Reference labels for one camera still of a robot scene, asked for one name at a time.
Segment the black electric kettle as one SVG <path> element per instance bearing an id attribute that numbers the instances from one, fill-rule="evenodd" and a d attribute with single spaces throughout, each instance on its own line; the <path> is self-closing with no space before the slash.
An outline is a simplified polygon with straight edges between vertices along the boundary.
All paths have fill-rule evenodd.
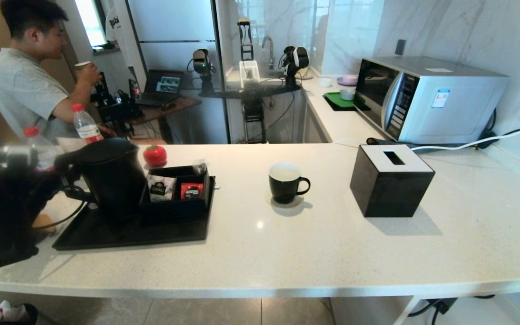
<path id="1" fill-rule="evenodd" d="M 66 194 L 75 200 L 92 202 L 112 223 L 134 217 L 143 201 L 147 180 L 138 160 L 139 147 L 124 138 L 108 138 L 80 150 L 56 157 L 56 171 L 76 164 L 81 177 L 69 177 L 83 194 Z"/>

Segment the white tea bag packet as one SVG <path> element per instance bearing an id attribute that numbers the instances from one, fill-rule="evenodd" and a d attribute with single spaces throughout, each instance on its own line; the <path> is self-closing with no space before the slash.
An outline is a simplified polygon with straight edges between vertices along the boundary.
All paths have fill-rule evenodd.
<path id="1" fill-rule="evenodd" d="M 150 174 L 147 175 L 147 185 L 150 202 L 171 201 L 174 196 L 176 178 Z"/>

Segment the brown cork pad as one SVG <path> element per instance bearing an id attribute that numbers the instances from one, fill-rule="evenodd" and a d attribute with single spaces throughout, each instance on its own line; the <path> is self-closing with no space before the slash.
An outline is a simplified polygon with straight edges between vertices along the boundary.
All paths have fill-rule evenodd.
<path id="1" fill-rule="evenodd" d="M 53 235 L 57 229 L 57 226 L 52 225 L 53 223 L 49 215 L 39 214 L 32 224 L 32 229 L 42 234 Z"/>

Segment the red tomato shaped ornament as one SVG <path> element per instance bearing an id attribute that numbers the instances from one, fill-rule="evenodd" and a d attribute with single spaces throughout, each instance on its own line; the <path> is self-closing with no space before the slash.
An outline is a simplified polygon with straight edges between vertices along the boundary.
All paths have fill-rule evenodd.
<path id="1" fill-rule="evenodd" d="M 159 167 L 167 163 L 167 151 L 163 146 L 150 145 L 143 151 L 143 158 L 148 166 Z"/>

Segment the black compartment sachet box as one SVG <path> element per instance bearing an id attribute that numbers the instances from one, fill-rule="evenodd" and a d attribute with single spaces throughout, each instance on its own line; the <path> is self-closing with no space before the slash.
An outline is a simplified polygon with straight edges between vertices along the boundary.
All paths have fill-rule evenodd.
<path id="1" fill-rule="evenodd" d="M 176 185 L 171 201 L 150 202 L 147 186 L 143 202 L 139 206 L 139 212 L 153 223 L 164 221 L 188 221 L 207 218 L 213 200 L 214 178 L 209 172 L 204 175 L 195 175 L 192 165 L 171 168 L 151 169 L 147 175 L 175 177 Z M 202 198 L 192 200 L 180 199 L 180 186 L 183 182 L 204 183 L 204 195 Z"/>

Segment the black laptop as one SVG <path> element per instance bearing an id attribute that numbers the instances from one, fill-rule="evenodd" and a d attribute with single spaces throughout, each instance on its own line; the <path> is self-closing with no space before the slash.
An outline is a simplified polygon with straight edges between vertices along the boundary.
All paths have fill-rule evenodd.
<path id="1" fill-rule="evenodd" d="M 147 73 L 144 92 L 136 100 L 138 105 L 161 107 L 180 96 L 184 73 L 173 70 L 150 69 Z"/>

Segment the black waste bin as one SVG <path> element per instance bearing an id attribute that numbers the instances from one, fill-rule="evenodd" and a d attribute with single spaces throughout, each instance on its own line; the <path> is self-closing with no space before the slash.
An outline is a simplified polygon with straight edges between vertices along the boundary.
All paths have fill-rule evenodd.
<path id="1" fill-rule="evenodd" d="M 31 321 L 29 325 L 35 325 L 37 323 L 38 318 L 38 310 L 32 304 L 23 304 L 27 309 L 27 313 L 31 317 Z M 0 325 L 27 325 L 27 323 L 0 323 Z"/>

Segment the brown wooden desk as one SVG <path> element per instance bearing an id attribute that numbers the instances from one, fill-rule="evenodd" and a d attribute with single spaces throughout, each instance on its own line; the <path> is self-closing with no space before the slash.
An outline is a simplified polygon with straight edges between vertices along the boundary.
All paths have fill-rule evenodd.
<path id="1" fill-rule="evenodd" d="M 174 144 L 173 130 L 167 121 L 167 116 L 200 105 L 202 101 L 191 97 L 178 97 L 175 100 L 149 107 L 138 105 L 142 115 L 126 120 L 130 128 L 143 127 L 145 137 L 136 136 L 134 130 L 125 131 L 124 136 L 136 145 L 167 145 Z"/>

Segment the white crumpled paper waste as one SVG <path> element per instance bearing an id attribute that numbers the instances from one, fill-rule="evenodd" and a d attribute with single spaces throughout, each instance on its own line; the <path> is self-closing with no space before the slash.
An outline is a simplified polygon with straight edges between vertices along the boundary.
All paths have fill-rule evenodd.
<path id="1" fill-rule="evenodd" d="M 27 323 L 29 325 L 30 321 L 31 317 L 27 313 L 25 305 L 12 305 L 7 300 L 0 303 L 0 323 Z"/>

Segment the black framed window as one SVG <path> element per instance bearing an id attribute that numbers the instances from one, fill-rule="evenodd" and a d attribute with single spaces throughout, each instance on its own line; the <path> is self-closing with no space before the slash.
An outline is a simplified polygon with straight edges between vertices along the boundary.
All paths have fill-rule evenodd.
<path id="1" fill-rule="evenodd" d="M 94 53 L 112 50 L 115 45 L 108 41 L 107 13 L 110 9 L 109 0 L 74 0 L 78 9 L 85 34 Z"/>

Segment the round clear coaster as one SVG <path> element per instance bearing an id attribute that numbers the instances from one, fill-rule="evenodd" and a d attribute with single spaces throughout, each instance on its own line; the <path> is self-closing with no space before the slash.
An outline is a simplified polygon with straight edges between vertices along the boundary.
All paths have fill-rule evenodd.
<path id="1" fill-rule="evenodd" d="M 296 196 L 292 202 L 282 204 L 282 203 L 276 202 L 275 199 L 273 198 L 272 192 L 269 189 L 266 189 L 265 190 L 265 200 L 272 207 L 281 208 L 281 209 L 290 209 L 290 208 L 294 208 L 295 206 L 300 205 L 305 200 L 305 197 L 303 197 L 302 195 Z"/>

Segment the chrome kitchen faucet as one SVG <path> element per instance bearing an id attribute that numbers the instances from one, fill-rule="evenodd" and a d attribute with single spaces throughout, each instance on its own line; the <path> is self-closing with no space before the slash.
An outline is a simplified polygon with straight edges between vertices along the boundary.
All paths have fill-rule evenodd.
<path id="1" fill-rule="evenodd" d="M 268 57 L 267 57 L 268 58 L 268 69 L 270 71 L 273 71 L 275 57 L 274 57 L 274 51 L 273 51 L 273 40 L 271 37 L 264 36 L 264 38 L 262 39 L 262 43 L 261 43 L 261 49 L 268 50 Z"/>

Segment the green tray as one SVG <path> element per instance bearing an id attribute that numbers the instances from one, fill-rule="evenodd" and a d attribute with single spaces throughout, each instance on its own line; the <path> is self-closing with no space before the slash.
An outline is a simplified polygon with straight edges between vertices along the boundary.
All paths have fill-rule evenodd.
<path id="1" fill-rule="evenodd" d="M 370 111 L 370 107 L 366 105 L 365 99 L 358 93 L 351 102 L 343 101 L 339 92 L 325 93 L 323 95 L 325 101 L 330 105 L 333 111 Z"/>

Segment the silver microwave oven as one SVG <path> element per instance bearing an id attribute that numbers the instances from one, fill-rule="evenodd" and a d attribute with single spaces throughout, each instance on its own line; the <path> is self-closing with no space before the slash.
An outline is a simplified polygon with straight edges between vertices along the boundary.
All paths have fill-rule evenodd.
<path id="1" fill-rule="evenodd" d="M 465 144 L 478 140 L 509 81 L 439 58 L 363 58 L 353 106 L 393 141 Z"/>

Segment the black clamp frame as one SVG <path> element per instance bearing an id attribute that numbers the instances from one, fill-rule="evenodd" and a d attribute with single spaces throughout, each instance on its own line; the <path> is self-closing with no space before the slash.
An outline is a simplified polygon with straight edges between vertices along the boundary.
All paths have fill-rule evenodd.
<path id="1" fill-rule="evenodd" d="M 240 38 L 240 58 L 242 61 L 254 61 L 251 21 L 248 18 L 241 18 L 237 22 L 237 27 Z"/>

